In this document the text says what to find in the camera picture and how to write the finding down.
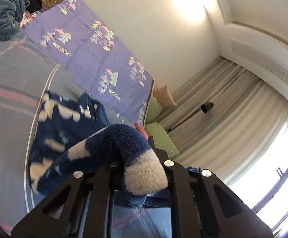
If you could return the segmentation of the navy fleece pajama top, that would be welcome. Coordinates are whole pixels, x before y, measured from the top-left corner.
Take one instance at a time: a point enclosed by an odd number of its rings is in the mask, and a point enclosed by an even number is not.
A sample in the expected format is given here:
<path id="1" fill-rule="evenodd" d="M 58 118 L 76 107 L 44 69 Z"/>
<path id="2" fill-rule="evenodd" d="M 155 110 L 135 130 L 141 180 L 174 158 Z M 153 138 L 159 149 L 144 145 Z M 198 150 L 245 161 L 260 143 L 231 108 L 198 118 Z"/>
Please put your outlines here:
<path id="1" fill-rule="evenodd" d="M 144 205 L 168 186 L 160 160 L 135 127 L 111 124 L 105 107 L 87 93 L 77 101 L 45 92 L 31 148 L 30 185 L 47 195 L 76 171 L 94 172 L 114 157 L 124 165 L 122 197 Z"/>

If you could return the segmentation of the green cushion near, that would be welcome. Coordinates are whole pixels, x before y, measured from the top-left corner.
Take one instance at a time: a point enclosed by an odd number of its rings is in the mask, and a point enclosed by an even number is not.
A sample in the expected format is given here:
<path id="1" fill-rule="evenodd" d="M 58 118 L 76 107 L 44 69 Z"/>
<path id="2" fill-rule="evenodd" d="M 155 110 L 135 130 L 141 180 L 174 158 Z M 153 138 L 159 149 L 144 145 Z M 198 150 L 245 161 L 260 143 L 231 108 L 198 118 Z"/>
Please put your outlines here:
<path id="1" fill-rule="evenodd" d="M 145 124 L 145 131 L 148 137 L 152 137 L 154 147 L 167 152 L 169 158 L 179 156 L 179 151 L 166 130 L 157 122 Z"/>

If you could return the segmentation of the green cushion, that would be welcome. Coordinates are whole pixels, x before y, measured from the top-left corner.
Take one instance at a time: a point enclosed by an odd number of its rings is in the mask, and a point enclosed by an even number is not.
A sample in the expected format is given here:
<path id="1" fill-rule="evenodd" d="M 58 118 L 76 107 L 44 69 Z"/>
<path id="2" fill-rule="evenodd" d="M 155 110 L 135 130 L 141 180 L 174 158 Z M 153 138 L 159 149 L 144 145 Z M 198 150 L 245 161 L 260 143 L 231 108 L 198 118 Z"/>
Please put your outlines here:
<path id="1" fill-rule="evenodd" d="M 154 122 L 157 117 L 162 113 L 162 111 L 162 105 L 155 98 L 155 96 L 152 95 L 150 98 L 149 106 L 147 107 L 147 114 L 145 118 L 146 124 Z"/>
<path id="2" fill-rule="evenodd" d="M 145 131 L 148 137 L 152 137 L 154 147 L 167 152 L 169 158 L 179 156 L 179 151 L 166 130 L 157 122 L 145 124 Z"/>

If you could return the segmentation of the beige curtain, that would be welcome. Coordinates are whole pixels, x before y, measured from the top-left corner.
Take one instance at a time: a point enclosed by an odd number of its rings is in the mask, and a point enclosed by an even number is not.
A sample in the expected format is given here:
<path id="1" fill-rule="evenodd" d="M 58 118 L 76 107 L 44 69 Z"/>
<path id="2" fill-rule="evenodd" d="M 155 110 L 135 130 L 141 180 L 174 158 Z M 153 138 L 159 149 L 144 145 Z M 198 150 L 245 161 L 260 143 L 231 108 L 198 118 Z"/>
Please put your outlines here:
<path id="1" fill-rule="evenodd" d="M 169 132 L 185 167 L 207 168 L 235 183 L 288 130 L 288 101 L 265 81 L 226 60 L 216 59 L 173 94 L 177 104 L 160 118 L 165 130 L 203 103 L 214 102 Z"/>

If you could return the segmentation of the pink folded garment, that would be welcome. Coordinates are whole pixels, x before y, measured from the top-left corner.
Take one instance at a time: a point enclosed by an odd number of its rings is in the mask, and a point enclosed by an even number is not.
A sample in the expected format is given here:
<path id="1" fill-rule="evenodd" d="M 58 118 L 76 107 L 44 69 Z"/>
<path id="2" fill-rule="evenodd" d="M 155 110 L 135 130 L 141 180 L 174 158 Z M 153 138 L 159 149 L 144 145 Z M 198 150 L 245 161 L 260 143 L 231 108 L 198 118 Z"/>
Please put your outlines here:
<path id="1" fill-rule="evenodd" d="M 145 129 L 141 126 L 141 125 L 139 125 L 139 123 L 135 123 L 134 124 L 134 126 L 135 126 L 135 128 L 143 135 L 143 137 L 147 140 L 147 139 L 149 139 L 149 136 L 148 136 L 148 134 L 147 134 L 147 132 L 145 131 Z"/>

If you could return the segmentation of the black floor lamp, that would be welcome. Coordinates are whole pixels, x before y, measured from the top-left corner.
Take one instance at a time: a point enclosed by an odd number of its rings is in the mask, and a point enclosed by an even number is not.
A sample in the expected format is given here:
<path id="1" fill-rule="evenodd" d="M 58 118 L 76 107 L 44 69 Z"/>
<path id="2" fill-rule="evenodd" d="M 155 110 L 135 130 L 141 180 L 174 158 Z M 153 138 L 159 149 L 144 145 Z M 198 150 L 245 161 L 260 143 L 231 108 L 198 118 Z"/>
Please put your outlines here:
<path id="1" fill-rule="evenodd" d="M 190 118 L 192 118 L 196 113 L 199 111 L 203 112 L 204 114 L 207 114 L 212 108 L 214 107 L 214 102 L 208 101 L 203 103 L 201 106 L 199 106 L 194 112 L 190 113 L 187 117 L 185 117 L 183 120 L 181 120 L 179 123 L 174 125 L 173 127 L 169 128 L 167 132 L 169 133 L 170 131 L 174 130 L 175 128 L 179 127 L 186 121 L 188 121 Z"/>

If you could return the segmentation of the green cushion far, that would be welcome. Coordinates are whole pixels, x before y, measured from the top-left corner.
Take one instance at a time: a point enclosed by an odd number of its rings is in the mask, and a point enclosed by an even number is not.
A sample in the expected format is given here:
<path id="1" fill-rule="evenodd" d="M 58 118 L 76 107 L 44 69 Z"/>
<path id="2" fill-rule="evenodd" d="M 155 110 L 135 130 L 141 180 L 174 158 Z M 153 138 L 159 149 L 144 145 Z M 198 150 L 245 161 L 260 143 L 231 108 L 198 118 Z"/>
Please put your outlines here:
<path id="1" fill-rule="evenodd" d="M 157 117 L 162 113 L 162 111 L 162 105 L 155 98 L 155 96 L 152 95 L 150 98 L 149 106 L 147 107 L 147 114 L 145 118 L 146 124 L 154 122 Z"/>

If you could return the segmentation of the peach pillow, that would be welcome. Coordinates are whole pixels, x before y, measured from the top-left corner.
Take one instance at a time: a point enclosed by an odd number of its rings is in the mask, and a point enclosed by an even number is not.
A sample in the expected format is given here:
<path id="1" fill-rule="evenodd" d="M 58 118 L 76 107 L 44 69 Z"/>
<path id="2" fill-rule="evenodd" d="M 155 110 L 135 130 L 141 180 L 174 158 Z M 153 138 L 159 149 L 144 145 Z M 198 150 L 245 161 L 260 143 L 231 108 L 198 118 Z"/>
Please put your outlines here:
<path id="1" fill-rule="evenodd" d="M 177 104 L 175 103 L 173 97 L 169 92 L 167 85 L 154 88 L 153 95 L 162 105 L 163 108 L 171 108 L 177 106 Z"/>

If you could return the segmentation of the purple tree print sheet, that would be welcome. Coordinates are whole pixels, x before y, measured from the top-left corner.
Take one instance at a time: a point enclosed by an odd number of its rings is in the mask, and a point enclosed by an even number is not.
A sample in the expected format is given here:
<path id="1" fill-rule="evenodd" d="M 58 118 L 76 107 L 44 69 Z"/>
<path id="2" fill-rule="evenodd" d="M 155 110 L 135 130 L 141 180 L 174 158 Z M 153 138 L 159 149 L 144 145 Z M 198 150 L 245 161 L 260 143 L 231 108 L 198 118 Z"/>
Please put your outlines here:
<path id="1" fill-rule="evenodd" d="M 81 88 L 119 116 L 144 124 L 154 80 L 83 0 L 63 0 L 23 28 Z"/>

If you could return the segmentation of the blue grey striped bed cover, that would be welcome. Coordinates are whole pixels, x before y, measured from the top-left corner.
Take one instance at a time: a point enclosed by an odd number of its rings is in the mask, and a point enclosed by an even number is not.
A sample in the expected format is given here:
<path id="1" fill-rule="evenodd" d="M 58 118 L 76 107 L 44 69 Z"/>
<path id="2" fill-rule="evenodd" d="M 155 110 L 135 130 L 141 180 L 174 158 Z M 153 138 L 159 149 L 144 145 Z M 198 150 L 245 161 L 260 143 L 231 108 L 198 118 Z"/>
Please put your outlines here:
<path id="1" fill-rule="evenodd" d="M 69 72 L 23 32 L 0 42 L 0 236 L 12 237 L 13 228 L 46 197 L 30 195 L 27 161 L 40 97 L 48 88 L 73 99 L 81 94 Z M 170 235 L 168 199 L 150 196 L 137 206 L 114 193 L 112 237 Z"/>

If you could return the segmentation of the white air vent panel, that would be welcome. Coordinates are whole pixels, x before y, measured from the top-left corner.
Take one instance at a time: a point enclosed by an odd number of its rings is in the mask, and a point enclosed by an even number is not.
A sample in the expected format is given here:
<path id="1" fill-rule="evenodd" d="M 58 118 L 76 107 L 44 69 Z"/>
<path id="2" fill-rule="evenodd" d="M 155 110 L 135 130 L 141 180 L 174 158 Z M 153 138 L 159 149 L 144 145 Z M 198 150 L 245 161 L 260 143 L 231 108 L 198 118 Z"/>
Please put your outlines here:
<path id="1" fill-rule="evenodd" d="M 232 48 L 235 54 L 245 58 L 246 60 L 257 64 L 261 68 L 270 72 L 283 83 L 288 86 L 288 69 L 280 65 L 275 60 L 269 58 L 263 53 L 259 52 L 257 49 L 250 47 L 240 41 L 231 39 Z"/>

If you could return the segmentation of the teal crumpled blanket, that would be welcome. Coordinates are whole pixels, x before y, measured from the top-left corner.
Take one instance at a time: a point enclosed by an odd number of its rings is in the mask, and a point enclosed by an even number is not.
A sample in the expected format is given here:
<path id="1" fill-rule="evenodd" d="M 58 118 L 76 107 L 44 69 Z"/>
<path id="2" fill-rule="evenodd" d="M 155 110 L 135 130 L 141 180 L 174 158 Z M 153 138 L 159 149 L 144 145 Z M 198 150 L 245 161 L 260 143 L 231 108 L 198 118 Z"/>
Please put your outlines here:
<path id="1" fill-rule="evenodd" d="M 20 30 L 29 0 L 0 0 L 0 41 L 10 39 Z"/>

